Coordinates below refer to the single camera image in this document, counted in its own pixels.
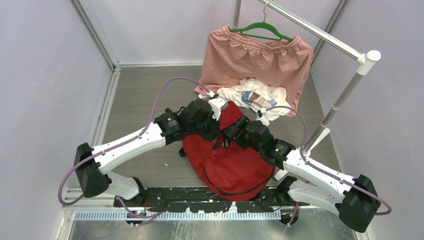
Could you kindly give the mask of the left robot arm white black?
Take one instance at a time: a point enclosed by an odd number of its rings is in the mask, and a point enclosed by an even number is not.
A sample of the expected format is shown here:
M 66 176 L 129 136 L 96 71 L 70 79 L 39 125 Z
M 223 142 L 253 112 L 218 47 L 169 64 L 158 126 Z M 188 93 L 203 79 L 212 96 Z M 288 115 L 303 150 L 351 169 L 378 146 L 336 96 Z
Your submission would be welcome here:
M 115 141 L 91 147 L 77 147 L 74 165 L 82 196 L 92 198 L 102 193 L 119 196 L 133 206 L 141 206 L 146 193 L 136 177 L 124 177 L 113 169 L 150 150 L 183 141 L 189 135 L 199 135 L 207 141 L 217 139 L 220 118 L 228 106 L 227 100 L 217 97 L 196 99 L 179 111 L 165 109 L 139 131 Z

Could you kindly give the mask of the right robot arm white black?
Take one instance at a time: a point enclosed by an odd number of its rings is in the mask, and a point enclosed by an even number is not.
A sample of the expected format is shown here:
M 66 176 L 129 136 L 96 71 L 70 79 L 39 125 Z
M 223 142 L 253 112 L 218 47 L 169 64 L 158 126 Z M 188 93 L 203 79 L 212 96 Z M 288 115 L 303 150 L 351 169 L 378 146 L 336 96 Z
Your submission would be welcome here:
M 364 233 L 381 206 L 371 179 L 333 170 L 289 142 L 275 138 L 261 121 L 242 116 L 222 131 L 225 140 L 254 150 L 273 167 L 294 174 L 280 183 L 277 198 L 283 205 L 306 203 L 325 209 L 352 230 Z

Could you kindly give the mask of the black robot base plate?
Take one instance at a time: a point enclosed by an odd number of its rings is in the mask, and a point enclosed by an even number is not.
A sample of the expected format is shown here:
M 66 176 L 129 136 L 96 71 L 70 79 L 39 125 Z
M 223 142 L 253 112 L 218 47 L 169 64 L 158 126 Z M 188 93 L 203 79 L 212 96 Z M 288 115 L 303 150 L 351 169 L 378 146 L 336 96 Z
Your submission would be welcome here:
M 226 213 L 235 205 L 237 213 L 266 213 L 274 210 L 291 209 L 294 202 L 283 196 L 275 187 L 266 186 L 253 197 L 242 201 L 225 199 L 207 187 L 150 187 L 142 197 L 124 200 L 128 208 L 145 207 L 157 213 Z

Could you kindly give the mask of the red backpack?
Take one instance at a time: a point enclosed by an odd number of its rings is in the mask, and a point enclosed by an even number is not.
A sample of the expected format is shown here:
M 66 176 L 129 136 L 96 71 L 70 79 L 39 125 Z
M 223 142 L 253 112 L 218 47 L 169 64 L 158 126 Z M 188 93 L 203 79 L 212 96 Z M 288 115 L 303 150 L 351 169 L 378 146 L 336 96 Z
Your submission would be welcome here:
M 252 148 L 244 150 L 234 141 L 228 148 L 217 144 L 223 144 L 223 138 L 208 141 L 191 134 L 182 141 L 182 148 L 197 176 L 213 193 L 233 202 L 255 197 L 274 175 L 275 167 Z

